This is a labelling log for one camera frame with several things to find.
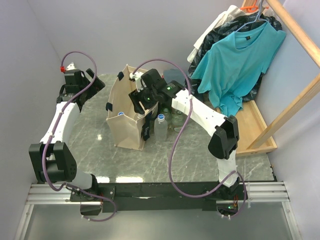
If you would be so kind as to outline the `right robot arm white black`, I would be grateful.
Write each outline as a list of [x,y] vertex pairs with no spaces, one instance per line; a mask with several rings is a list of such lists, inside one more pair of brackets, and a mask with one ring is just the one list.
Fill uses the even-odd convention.
[[233,115],[225,116],[211,109],[174,80],[166,83],[154,68],[146,72],[134,70],[130,73],[129,79],[136,85],[136,89],[129,94],[136,113],[142,115],[156,103],[170,104],[172,108],[186,114],[187,120],[194,120],[211,137],[208,150],[217,160],[218,185],[209,192],[191,195],[180,190],[172,182],[175,190],[185,197],[198,199],[207,197],[219,189],[222,198],[231,199],[237,193],[237,180],[242,179],[236,164],[239,141],[237,118]]

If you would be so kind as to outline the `green Perrier glass bottle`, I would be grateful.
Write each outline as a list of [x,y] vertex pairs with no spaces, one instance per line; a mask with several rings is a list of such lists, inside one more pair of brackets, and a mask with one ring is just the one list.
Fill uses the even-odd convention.
[[162,110],[162,111],[168,111],[169,108],[168,108],[166,105],[162,105],[162,106],[161,106],[161,110]]

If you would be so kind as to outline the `clear glass bottle silver cap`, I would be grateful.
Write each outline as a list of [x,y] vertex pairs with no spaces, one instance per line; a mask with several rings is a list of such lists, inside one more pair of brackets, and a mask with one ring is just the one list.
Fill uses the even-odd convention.
[[185,123],[185,115],[181,114],[181,115],[174,115],[172,117],[172,122],[171,122],[171,128],[179,133],[183,127]]

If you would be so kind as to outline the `plastic water bottle blue cap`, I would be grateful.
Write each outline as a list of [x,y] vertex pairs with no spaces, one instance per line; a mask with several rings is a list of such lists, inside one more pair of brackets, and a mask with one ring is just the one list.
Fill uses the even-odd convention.
[[154,136],[157,142],[164,143],[167,140],[168,122],[164,114],[159,114],[154,121]]

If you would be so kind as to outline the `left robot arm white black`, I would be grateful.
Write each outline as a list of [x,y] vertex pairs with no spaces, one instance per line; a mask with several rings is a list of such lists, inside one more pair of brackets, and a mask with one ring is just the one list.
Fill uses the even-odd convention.
[[78,169],[75,158],[69,150],[73,126],[85,102],[105,87],[89,68],[79,70],[71,63],[63,70],[65,84],[56,99],[56,111],[44,137],[28,150],[35,177],[41,184],[66,184],[69,188],[82,190],[88,201],[96,200],[100,188],[93,174]]

